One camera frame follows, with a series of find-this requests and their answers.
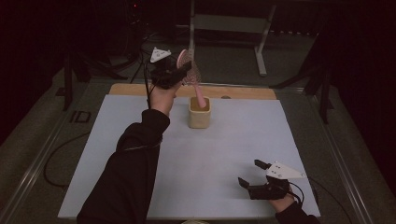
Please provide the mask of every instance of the white paper sheet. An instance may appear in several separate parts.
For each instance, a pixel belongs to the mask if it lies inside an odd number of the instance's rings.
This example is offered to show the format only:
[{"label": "white paper sheet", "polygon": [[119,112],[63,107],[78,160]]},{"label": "white paper sheet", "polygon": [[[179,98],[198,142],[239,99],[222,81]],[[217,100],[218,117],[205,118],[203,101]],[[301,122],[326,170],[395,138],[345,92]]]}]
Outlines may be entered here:
[{"label": "white paper sheet", "polygon": [[[107,95],[81,155],[59,217],[75,218],[114,152],[120,135],[141,121],[146,97]],[[251,219],[272,217],[267,201],[252,201],[238,184],[266,182],[254,160],[280,161],[304,173],[283,108],[276,100],[211,99],[207,129],[188,127],[188,98],[176,98],[161,145],[148,211],[151,219]],[[319,216],[307,179],[295,179],[303,209]]]}]

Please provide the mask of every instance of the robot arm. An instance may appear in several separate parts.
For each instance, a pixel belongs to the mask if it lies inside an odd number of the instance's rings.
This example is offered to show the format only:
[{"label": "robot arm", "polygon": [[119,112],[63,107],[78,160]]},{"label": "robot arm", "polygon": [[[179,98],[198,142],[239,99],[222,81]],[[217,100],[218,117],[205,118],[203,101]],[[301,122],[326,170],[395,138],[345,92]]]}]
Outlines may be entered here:
[{"label": "robot arm", "polygon": [[247,189],[251,200],[282,199],[289,193],[294,197],[297,197],[298,201],[300,201],[297,195],[290,192],[290,183],[288,178],[305,178],[304,174],[301,174],[279,162],[270,164],[255,160],[254,163],[263,170],[267,170],[266,179],[268,182],[264,185],[250,186],[246,180],[238,177],[239,185],[242,188]]},{"label": "robot arm", "polygon": [[188,62],[177,68],[176,63],[168,57],[170,55],[170,50],[154,48],[150,59],[155,66],[155,69],[150,72],[152,83],[166,90],[186,77],[192,67],[191,62]]}]

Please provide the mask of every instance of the metal frame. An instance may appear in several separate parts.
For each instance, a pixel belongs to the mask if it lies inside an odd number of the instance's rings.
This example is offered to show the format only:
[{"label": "metal frame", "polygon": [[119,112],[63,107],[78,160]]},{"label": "metal frame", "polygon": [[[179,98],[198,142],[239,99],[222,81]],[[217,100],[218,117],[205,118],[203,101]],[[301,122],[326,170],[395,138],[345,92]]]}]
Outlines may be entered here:
[{"label": "metal frame", "polygon": [[[311,105],[314,111],[318,111],[318,99],[316,96],[308,97],[309,104]],[[340,175],[341,180],[343,181],[344,188],[346,189],[346,194],[349,197],[350,202],[355,210],[356,217],[359,220],[359,223],[362,224],[371,224],[374,223],[373,219],[368,211],[366,204],[361,197],[361,193],[359,191],[358,185],[355,183],[355,180],[352,174],[349,172],[347,163],[345,162],[340,148],[337,146],[335,139],[332,135],[332,131],[328,126],[326,126],[318,112],[315,113],[315,119],[320,124],[322,131],[324,132],[329,144],[330,144],[330,153],[332,155],[332,159],[334,161],[335,168]]]},{"label": "metal frame", "polygon": [[195,29],[258,33],[262,34],[262,40],[259,45],[254,48],[254,52],[256,55],[257,65],[259,67],[259,75],[261,77],[267,76],[267,70],[265,69],[264,59],[262,57],[262,49],[264,48],[265,40],[267,39],[270,31],[271,22],[276,11],[276,5],[271,6],[270,13],[266,19],[195,14],[194,9],[195,1],[191,0],[189,50],[192,58],[195,53]]}]

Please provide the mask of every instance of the white board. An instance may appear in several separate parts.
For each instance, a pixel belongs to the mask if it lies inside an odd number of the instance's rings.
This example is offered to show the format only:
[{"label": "white board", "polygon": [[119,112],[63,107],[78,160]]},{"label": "white board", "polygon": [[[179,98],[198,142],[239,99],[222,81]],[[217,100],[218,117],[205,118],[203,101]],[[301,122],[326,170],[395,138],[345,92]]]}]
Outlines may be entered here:
[{"label": "white board", "polygon": [[[125,128],[141,121],[142,96],[107,95],[58,217],[76,218],[115,151]],[[282,162],[305,173],[283,108],[277,100],[211,99],[207,129],[188,127],[188,98],[176,98],[163,135],[149,219],[255,219],[272,217],[267,201],[252,201],[238,184],[266,182],[254,160]],[[303,209],[320,216],[307,179],[291,180],[305,196]]]}]

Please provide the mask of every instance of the pink stick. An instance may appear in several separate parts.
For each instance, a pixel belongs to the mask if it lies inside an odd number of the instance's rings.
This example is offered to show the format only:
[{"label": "pink stick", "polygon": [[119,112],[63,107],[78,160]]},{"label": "pink stick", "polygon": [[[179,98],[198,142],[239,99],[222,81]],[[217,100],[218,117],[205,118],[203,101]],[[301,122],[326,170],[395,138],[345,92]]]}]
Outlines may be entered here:
[{"label": "pink stick", "polygon": [[198,105],[201,108],[204,108],[206,106],[206,101],[204,96],[202,95],[201,88],[197,84],[194,84],[193,87],[195,88],[195,94],[197,96]]}]

